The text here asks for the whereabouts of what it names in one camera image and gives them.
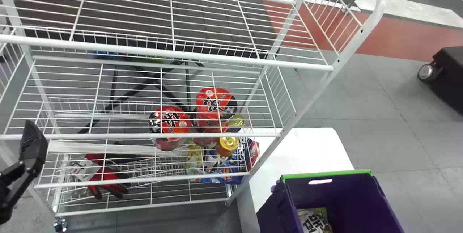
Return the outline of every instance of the crate handle hole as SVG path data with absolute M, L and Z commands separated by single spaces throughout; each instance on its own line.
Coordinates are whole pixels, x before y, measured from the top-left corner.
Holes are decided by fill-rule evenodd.
M 328 180 L 312 180 L 312 181 L 309 181 L 309 184 L 310 184 L 310 185 L 314 185 L 314 184 L 325 184 L 325 183 L 330 183 L 330 182 L 333 182 L 333 179 L 328 179 Z

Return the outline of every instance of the gold can lid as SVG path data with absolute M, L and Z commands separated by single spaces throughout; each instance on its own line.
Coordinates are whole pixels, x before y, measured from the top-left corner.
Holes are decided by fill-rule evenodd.
M 222 148 L 230 152 L 238 148 L 238 138 L 236 137 L 222 137 L 219 142 Z
M 230 121 L 228 121 L 228 126 L 241 126 L 245 125 L 245 119 L 240 114 L 235 114 Z

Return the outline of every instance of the noodle cup lid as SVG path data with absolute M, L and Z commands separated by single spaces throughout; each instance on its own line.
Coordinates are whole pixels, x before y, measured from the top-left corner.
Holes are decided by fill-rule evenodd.
M 208 119 L 232 118 L 238 110 L 235 97 L 223 88 L 203 88 L 196 96 L 198 114 Z
M 180 134 L 190 132 L 190 117 L 177 106 L 162 107 L 162 132 L 164 134 Z M 149 131 L 161 132 L 161 108 L 157 108 L 149 116 Z M 169 138 L 169 141 L 178 141 L 180 138 Z

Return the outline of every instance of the white platform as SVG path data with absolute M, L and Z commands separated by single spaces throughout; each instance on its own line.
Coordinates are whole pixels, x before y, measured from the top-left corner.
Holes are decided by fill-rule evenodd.
M 261 152 L 271 141 L 272 138 L 259 140 Z M 237 198 L 243 232 L 260 232 L 256 212 L 271 195 L 270 189 L 280 175 L 352 169 L 354 167 L 333 128 L 294 128 Z

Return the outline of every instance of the white wire shelf rack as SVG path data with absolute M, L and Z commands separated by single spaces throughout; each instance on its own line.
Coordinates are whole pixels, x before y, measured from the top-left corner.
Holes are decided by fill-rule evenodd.
M 58 153 L 50 155 L 50 159 L 57 157 Z M 76 158 L 70 154 L 71 163 L 79 162 L 81 157 Z M 186 175 L 186 157 L 150 157 L 138 158 L 136 161 L 126 159 L 127 163 L 121 164 L 121 159 L 114 159 L 119 164 L 108 159 L 106 167 L 114 172 L 124 173 L 130 178 L 171 177 Z M 45 164 L 44 174 L 48 172 Z M 76 179 L 63 172 L 63 169 L 53 169 L 54 174 L 49 178 L 46 175 L 40 177 L 40 181 L 55 180 L 75 182 Z M 87 190 L 86 186 L 66 186 L 46 189 L 47 199 L 56 195 L 59 191 L 61 198 L 53 202 L 52 208 L 56 210 L 57 216 L 82 215 L 86 213 L 114 212 L 128 210 L 131 208 L 153 208 L 165 205 L 180 205 L 195 202 L 219 202 L 225 201 L 230 195 L 230 187 L 218 183 L 191 182 L 190 180 L 178 181 L 156 181 L 156 182 L 132 182 L 124 183 L 129 190 L 122 200 L 102 189 L 102 199 L 96 200 Z
M 45 192 L 56 216 L 230 204 L 239 185 L 192 180 L 250 179 L 372 32 L 386 4 L 377 0 L 361 22 L 343 0 L 1 1 L 7 23 L 0 27 L 11 33 L 0 34 L 6 59 L 0 113 L 8 116 L 0 140 L 20 140 L 27 119 L 49 139 L 35 189 Z M 326 58 L 324 50 L 337 57 Z M 313 94 L 292 95 L 308 96 L 299 100 L 302 107 L 294 106 L 281 68 L 321 73 Z M 221 133 L 193 126 L 181 134 L 150 133 L 149 116 L 161 106 L 177 106 L 197 121 L 202 88 L 223 88 L 236 98 L 244 126 L 233 137 L 273 140 L 255 162 L 240 144 L 238 165 L 226 175 L 205 172 L 207 147 L 193 154 L 193 167 L 201 169 L 187 165 L 190 140 L 230 137 L 221 122 L 209 127 Z M 184 141 L 173 151 L 154 147 L 168 138 Z M 100 168 L 129 178 L 77 181 L 69 169 L 87 154 L 104 154 Z M 129 193 L 119 200 L 103 191 L 96 200 L 86 190 L 108 183 L 127 183 Z
M 242 58 L 293 56 L 326 65 L 292 0 L 10 1 L 14 6 L 1 6 L 14 7 L 18 15 L 5 16 L 28 37 Z M 293 20 L 285 25 L 287 17 Z M 282 31 L 286 39 L 278 45 Z
M 153 67 L 143 62 L 126 66 L 122 60 L 34 58 L 5 135 L 20 137 L 25 120 L 30 119 L 49 139 L 115 139 L 121 134 L 132 139 L 224 137 L 196 132 L 193 124 L 200 119 L 193 115 L 203 88 L 223 88 L 235 97 L 236 114 L 244 121 L 241 137 L 278 136 L 276 130 L 258 135 L 253 129 L 281 127 L 286 114 L 295 111 L 278 68 L 261 76 L 257 71 L 185 66 L 183 62 Z M 187 113 L 186 120 L 192 123 L 187 127 L 189 134 L 149 133 L 149 116 L 161 106 L 177 106 Z M 221 125 L 202 128 L 220 131 Z

